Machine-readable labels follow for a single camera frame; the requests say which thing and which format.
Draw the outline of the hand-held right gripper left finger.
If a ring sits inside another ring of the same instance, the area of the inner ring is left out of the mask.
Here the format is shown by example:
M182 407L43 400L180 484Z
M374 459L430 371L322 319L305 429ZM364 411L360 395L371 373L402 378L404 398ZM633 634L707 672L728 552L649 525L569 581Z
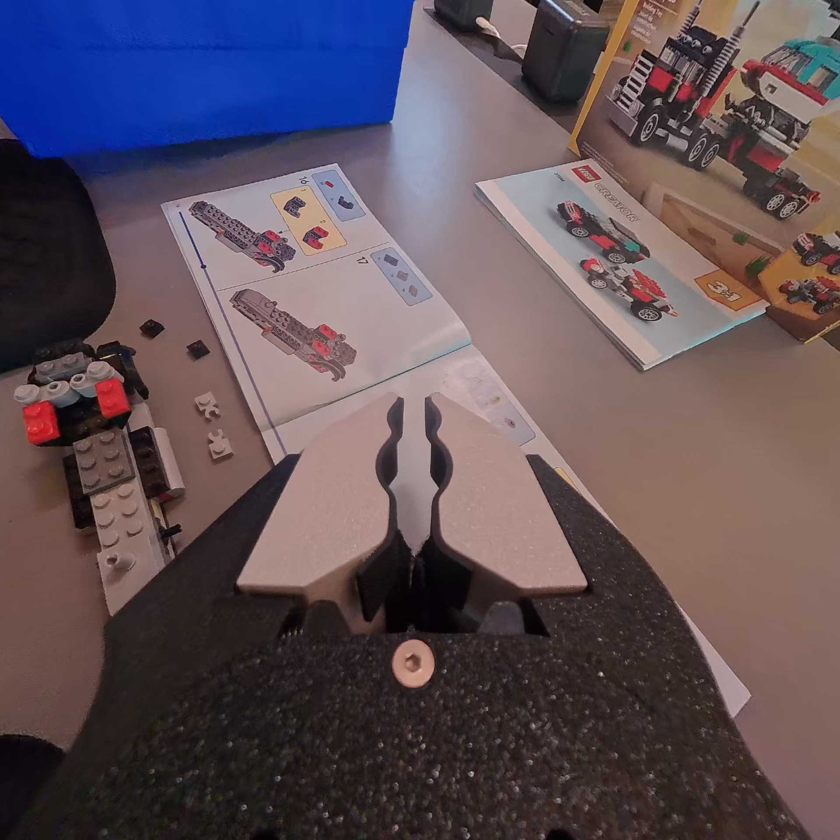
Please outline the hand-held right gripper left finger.
M404 399L387 392L283 462L290 474L239 573L241 592L325 602L353 633L386 630L407 551L391 488L403 420Z

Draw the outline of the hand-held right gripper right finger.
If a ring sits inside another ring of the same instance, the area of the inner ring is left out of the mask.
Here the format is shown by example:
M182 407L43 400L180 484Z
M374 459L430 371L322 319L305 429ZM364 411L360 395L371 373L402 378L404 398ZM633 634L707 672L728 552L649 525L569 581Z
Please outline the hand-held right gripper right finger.
M547 635L535 601L587 580L522 449L442 393L425 399L430 533L415 560L415 626Z

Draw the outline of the blue plastic bin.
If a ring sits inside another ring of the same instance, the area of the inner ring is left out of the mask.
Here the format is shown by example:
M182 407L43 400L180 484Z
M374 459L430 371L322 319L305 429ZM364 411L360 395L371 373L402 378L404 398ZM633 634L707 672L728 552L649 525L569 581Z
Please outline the blue plastic bin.
M387 123L413 6L2 1L2 120L40 158Z

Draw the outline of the open instruction booklet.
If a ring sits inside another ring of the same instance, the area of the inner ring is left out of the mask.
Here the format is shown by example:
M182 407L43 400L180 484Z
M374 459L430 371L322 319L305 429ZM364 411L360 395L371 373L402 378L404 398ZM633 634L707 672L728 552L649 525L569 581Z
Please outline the open instruction booklet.
M391 485L405 571L386 603L393 632L415 626L415 560L431 529L436 484L425 399L442 393L507 435L527 456L587 580L598 572L620 594L653 583L678 630L709 654L729 713L749 691L671 600L656 575L476 349L465 324L406 256L336 164L183 197L161 206L232 372L276 463L295 463L314 436L387 392L404 399L403 434Z

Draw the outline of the partly built toy vehicle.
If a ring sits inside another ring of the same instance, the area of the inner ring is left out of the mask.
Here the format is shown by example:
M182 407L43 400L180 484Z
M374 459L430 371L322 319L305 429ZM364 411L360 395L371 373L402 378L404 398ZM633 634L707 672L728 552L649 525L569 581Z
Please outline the partly built toy vehicle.
M175 560L182 532L166 507L183 496L184 480L135 354L120 341L42 346L14 392L28 442L61 451L74 526L99 541L111 616Z

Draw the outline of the closed instruction booklet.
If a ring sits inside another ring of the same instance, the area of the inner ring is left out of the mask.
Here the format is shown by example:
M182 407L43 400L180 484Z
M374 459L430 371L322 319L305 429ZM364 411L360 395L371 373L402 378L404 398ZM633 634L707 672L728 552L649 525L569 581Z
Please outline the closed instruction booklet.
M478 182L476 194L641 371L769 306L673 233L597 161Z

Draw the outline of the black mesh pad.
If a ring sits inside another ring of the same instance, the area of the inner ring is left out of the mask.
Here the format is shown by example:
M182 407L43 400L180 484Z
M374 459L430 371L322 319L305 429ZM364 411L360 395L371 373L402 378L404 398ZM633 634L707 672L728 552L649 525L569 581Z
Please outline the black mesh pad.
M1 372L39 348L89 338L115 298L109 249L77 173L2 140Z

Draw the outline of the dark cloth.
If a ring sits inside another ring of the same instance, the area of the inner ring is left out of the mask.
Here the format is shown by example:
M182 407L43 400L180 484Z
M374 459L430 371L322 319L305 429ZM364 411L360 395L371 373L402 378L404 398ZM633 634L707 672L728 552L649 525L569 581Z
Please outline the dark cloth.
M16 825L65 758L52 742L25 734L1 736L1 838Z

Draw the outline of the toy set cardboard box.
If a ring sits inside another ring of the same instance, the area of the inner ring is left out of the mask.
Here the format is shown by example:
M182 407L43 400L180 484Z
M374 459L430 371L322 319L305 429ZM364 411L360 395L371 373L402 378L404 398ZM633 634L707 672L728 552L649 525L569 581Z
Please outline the toy set cardboard box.
M625 2L570 141L801 343L838 331L838 16Z

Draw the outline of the dark boxy device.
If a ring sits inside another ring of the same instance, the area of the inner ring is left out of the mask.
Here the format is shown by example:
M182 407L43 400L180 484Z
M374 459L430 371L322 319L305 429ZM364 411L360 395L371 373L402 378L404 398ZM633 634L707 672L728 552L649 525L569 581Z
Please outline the dark boxy device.
M521 63L523 79L547 102L579 101L610 29L604 17L583 2L539 2Z

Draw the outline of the dark device with blue top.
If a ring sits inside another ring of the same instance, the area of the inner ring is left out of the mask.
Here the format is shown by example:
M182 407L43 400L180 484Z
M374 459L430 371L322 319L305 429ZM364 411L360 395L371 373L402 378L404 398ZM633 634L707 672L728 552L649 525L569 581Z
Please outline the dark device with blue top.
M480 29L479 18L489 21L493 1L434 1L434 11L464 32Z

